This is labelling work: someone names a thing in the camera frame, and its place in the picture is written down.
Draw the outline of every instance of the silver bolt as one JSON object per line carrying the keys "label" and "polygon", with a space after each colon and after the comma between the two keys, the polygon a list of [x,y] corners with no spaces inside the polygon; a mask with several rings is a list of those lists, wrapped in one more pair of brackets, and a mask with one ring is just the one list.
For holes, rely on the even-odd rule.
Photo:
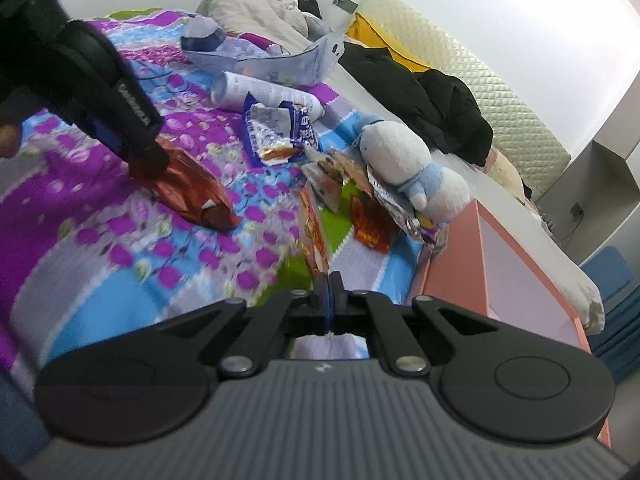
{"label": "silver bolt", "polygon": [[253,365],[254,362],[244,355],[229,355],[220,361],[220,367],[232,374],[241,374],[251,369]]}
{"label": "silver bolt", "polygon": [[427,367],[427,361],[417,355],[403,355],[396,359],[396,368],[403,372],[421,372]]}

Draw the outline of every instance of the cream quilted panel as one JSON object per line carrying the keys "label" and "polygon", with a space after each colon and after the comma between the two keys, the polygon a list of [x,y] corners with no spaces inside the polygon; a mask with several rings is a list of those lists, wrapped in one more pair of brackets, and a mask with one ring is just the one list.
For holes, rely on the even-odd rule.
{"label": "cream quilted panel", "polygon": [[571,156],[544,123],[491,69],[400,0],[361,0],[358,10],[428,65],[462,79],[494,129],[494,145],[517,168],[534,198],[555,182]]}

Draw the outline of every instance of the stuffed animal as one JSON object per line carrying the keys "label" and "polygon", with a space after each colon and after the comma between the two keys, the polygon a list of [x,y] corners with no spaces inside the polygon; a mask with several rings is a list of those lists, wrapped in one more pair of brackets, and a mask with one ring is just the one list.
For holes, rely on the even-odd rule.
{"label": "stuffed animal", "polygon": [[424,141],[404,124],[364,126],[360,151],[386,183],[398,186],[416,211],[434,222],[451,222],[471,200],[465,179],[433,162]]}

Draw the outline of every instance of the colorful patterned blanket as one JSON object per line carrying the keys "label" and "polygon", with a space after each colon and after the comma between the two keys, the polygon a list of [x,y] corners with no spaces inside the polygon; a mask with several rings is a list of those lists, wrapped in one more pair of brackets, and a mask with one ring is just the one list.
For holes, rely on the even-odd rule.
{"label": "colorful patterned blanket", "polygon": [[[244,219],[226,234],[189,224],[131,181],[99,142],[48,112],[28,120],[19,154],[0,162],[0,366],[27,393],[43,364],[78,346],[224,297],[254,304],[292,280],[308,283],[300,260],[288,257],[302,172],[249,167],[239,115],[211,108],[210,76],[179,47],[190,16],[159,11],[92,23],[130,61],[165,117],[162,135],[226,186]],[[326,110],[316,123],[322,146],[343,149],[359,112],[326,85],[310,91]],[[418,247],[401,237],[390,255],[374,253],[350,237],[348,212],[322,214],[346,285],[402,301]]]}

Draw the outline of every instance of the finger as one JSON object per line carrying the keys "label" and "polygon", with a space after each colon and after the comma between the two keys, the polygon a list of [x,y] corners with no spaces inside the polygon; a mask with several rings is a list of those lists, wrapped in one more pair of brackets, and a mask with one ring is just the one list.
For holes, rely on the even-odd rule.
{"label": "finger", "polygon": [[22,142],[21,124],[0,124],[0,157],[11,158],[20,149]]}

